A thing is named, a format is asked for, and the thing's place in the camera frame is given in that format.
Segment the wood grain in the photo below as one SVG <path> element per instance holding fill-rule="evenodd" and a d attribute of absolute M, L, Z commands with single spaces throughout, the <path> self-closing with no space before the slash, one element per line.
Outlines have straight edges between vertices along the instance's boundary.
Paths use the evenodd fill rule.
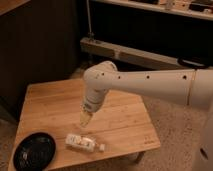
<path fill-rule="evenodd" d="M 103 107 L 86 128 L 79 125 L 84 84 L 81 79 L 34 84 L 28 87 L 14 143 L 28 135 L 47 132 L 57 150 L 47 170 L 83 164 L 111 157 L 150 150 L 160 146 L 159 139 L 140 96 L 110 91 Z M 104 153 L 68 149 L 68 133 L 93 137 L 106 144 Z M 12 162 L 9 170 L 13 171 Z"/>
<path fill-rule="evenodd" d="M 0 0 L 0 15 L 5 14 L 30 0 Z"/>

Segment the white object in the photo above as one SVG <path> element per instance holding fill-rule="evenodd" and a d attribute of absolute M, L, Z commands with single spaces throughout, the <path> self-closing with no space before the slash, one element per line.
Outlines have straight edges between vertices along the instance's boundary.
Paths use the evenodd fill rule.
<path fill-rule="evenodd" d="M 90 113 L 98 111 L 107 92 L 115 89 L 209 110 L 193 171 L 212 171 L 212 77 L 213 70 L 118 72 L 112 62 L 106 61 L 89 68 L 84 73 L 86 92 L 83 108 Z"/>
<path fill-rule="evenodd" d="M 95 147 L 99 146 L 99 151 L 105 151 L 105 144 L 98 145 L 94 139 L 76 134 L 68 134 L 65 140 L 65 144 L 67 146 L 89 152 L 94 152 Z"/>

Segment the metal rack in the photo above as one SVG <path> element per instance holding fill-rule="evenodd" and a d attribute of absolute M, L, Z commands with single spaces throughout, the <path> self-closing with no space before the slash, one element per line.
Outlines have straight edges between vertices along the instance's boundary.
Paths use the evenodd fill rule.
<path fill-rule="evenodd" d="M 173 9 L 174 0 L 167 0 L 167 3 L 165 4 L 165 6 L 152 5 L 152 4 L 146 4 L 146 3 L 134 2 L 134 1 L 125 1 L 125 0 L 91 0 L 91 1 L 125 6 L 129 8 L 149 10 L 154 12 L 168 13 L 173 15 L 180 15 L 180 16 L 191 17 L 191 18 L 198 18 L 203 20 L 210 20 L 210 21 L 213 20 L 213 15 L 210 15 L 210 14 Z M 147 52 L 143 50 L 138 50 L 134 48 L 129 48 L 125 46 L 120 46 L 117 44 L 112 44 L 112 43 L 104 42 L 101 40 L 95 40 L 94 33 L 92 31 L 92 22 L 91 22 L 91 15 L 90 15 L 90 0 L 87 0 L 86 2 L 87 2 L 89 33 L 88 33 L 88 38 L 84 37 L 81 40 L 82 51 L 89 53 L 90 56 L 94 54 L 94 55 L 109 57 L 112 59 L 128 62 L 131 64 L 136 64 L 140 66 L 150 67 L 153 69 L 187 68 L 185 66 L 179 65 L 178 60 L 173 57 L 160 55 L 160 54 L 156 54 L 152 52 Z M 203 67 L 201 64 L 198 64 L 195 62 L 191 62 L 191 61 L 184 61 L 184 62 L 192 66 Z"/>

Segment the screw hole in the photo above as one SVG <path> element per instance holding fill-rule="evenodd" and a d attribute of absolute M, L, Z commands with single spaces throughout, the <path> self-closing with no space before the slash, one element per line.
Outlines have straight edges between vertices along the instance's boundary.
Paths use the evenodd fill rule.
<path fill-rule="evenodd" d="M 204 151 L 203 148 L 200 149 L 200 153 L 201 153 L 201 155 L 203 156 L 204 159 L 206 159 L 206 160 L 209 159 L 207 153 Z"/>
<path fill-rule="evenodd" d="M 186 79 L 187 79 L 187 76 L 186 76 L 186 75 L 184 75 L 184 76 L 183 76 L 183 79 L 184 79 L 184 80 L 186 80 Z"/>

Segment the dark wooden cabinet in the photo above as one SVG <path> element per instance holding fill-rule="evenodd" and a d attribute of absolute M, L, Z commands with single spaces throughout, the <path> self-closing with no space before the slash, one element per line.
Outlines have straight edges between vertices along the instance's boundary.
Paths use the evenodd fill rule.
<path fill-rule="evenodd" d="M 75 0 L 32 0 L 0 16 L 0 97 L 19 118 L 30 83 L 66 79 L 79 58 Z"/>

